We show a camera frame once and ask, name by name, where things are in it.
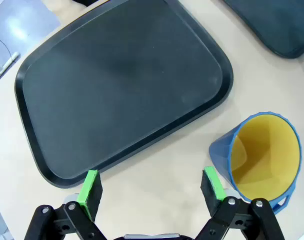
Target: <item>cup handle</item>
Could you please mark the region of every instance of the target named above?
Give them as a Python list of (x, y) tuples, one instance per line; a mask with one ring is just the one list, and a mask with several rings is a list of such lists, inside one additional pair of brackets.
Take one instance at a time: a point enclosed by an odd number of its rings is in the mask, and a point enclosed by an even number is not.
[(288, 205), (288, 203), (289, 203), (289, 201), (290, 201), (290, 197), (291, 197), (291, 194), (290, 194), (290, 195), (287, 195), (287, 196), (285, 197), (285, 201), (284, 201), (284, 203), (283, 203), (282, 205), (280, 205), (280, 204), (277, 203), (277, 204), (272, 208), (274, 214), (277, 214), (278, 212), (280, 212), (282, 209), (284, 209), (284, 208)]

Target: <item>gray floor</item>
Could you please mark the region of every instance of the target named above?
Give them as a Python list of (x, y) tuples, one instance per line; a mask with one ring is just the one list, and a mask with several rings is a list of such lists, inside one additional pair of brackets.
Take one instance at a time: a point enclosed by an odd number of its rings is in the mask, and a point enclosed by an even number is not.
[[(3, 0), (0, 4), (0, 40), (10, 53), (24, 55), (60, 25), (41, 0)], [(0, 66), (10, 58), (0, 42)]]

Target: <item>black tray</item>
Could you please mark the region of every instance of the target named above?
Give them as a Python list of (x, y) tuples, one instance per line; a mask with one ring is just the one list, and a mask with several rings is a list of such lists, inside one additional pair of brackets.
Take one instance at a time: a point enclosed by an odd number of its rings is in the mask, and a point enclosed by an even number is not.
[(275, 54), (304, 53), (304, 0), (224, 0)]
[(232, 84), (177, 0), (111, 0), (31, 53), (15, 93), (40, 173), (68, 188), (214, 109)]

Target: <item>white table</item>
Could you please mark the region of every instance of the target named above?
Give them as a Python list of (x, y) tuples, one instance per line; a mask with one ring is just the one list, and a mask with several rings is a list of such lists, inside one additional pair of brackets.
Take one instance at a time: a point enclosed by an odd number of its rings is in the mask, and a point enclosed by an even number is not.
[[(223, 2), (181, 2), (229, 58), (232, 91), (215, 110), (102, 173), (104, 191), (96, 224), (111, 240), (127, 233), (195, 237), (210, 218), (200, 190), (202, 169), (212, 165), (210, 143), (249, 115), (273, 111), (291, 121), (302, 143), (296, 189), (277, 215), (285, 238), (298, 239), (304, 233), (304, 67), (300, 59), (283, 59), (267, 50)], [(0, 211), (16, 240), (24, 238), (37, 206), (57, 208), (67, 195), (81, 189), (50, 185), (35, 165), (14, 94), (24, 58), (0, 81)], [(238, 230), (226, 236), (241, 238)]]

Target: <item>blue cup rim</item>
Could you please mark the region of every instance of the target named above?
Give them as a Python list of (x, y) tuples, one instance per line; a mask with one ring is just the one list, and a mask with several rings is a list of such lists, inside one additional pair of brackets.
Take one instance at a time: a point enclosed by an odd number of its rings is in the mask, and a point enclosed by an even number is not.
[(237, 190), (239, 192), (239, 194), (241, 195), (241, 197), (248, 201), (248, 202), (251, 202), (251, 199), (247, 198), (246, 196), (243, 195), (243, 193), (239, 190), (239, 188), (237, 187), (235, 181), (234, 181), (234, 178), (233, 178), (233, 175), (232, 175), (232, 170), (231, 170), (231, 153), (232, 153), (232, 148), (233, 148), (233, 145), (235, 143), (235, 139), (239, 133), (239, 131), (241, 130), (241, 128), (248, 122), (250, 121), (251, 119), (255, 118), (255, 117), (258, 117), (258, 116), (261, 116), (261, 115), (274, 115), (274, 116), (277, 116), (281, 119), (283, 119), (284, 121), (287, 122), (287, 124), (289, 124), (289, 126), (292, 128), (292, 130), (294, 131), (295, 135), (296, 135), (296, 139), (297, 139), (297, 142), (298, 142), (298, 147), (299, 147), (299, 153), (300, 153), (300, 157), (299, 157), (299, 163), (298, 163), (298, 169), (297, 169), (297, 172), (296, 172), (296, 175), (295, 175), (295, 178), (293, 179), (293, 182), (288, 186), (288, 188), (286, 189), (286, 191), (284, 191), (284, 193), (282, 193), (282, 195), (272, 199), (272, 200), (269, 200), (269, 202), (272, 202), (272, 201), (276, 201), (278, 200), (277, 202), (275, 202), (275, 204), (277, 204), (279, 201), (281, 201), (283, 198), (285, 198), (286, 196), (288, 195), (291, 195), (291, 193), (294, 191), (294, 186), (296, 184), (296, 181), (297, 181), (297, 178), (298, 178), (298, 175), (299, 175), (299, 172), (301, 170), (301, 162), (302, 162), (302, 149), (301, 149), (301, 142), (300, 142), (300, 137), (295, 129), (295, 127), (290, 123), (290, 121), (283, 117), (282, 115), (278, 114), (278, 113), (275, 113), (275, 112), (271, 112), (271, 111), (264, 111), (264, 112), (258, 112), (256, 114), (253, 114), (251, 116), (249, 116), (247, 119), (245, 119), (243, 122), (240, 123), (240, 125), (238, 126), (238, 129), (237, 131), (235, 131), (235, 133), (233, 134), (233, 138), (232, 138), (232, 141), (229, 146), (229, 149), (228, 149), (228, 155), (227, 155), (227, 169), (228, 169), (228, 175), (231, 179), (231, 183), (234, 187), (235, 190)]

